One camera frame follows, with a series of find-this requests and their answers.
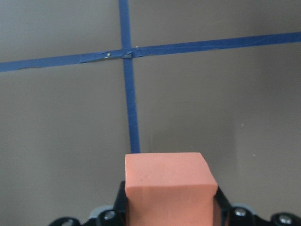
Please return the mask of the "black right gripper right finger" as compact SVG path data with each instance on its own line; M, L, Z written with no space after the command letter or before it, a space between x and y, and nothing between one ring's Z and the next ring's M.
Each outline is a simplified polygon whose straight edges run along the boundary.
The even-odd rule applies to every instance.
M243 205L231 205L220 188L214 196L214 226L300 226L301 218L289 212L275 213L270 220Z

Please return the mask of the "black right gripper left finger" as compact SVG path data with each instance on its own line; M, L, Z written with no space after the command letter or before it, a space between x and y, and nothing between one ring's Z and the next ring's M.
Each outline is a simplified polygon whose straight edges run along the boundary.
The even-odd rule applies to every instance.
M115 202L112 206L94 209L89 219L81 223L77 218L61 217L52 221L50 226L125 226L127 197L125 181L121 181Z

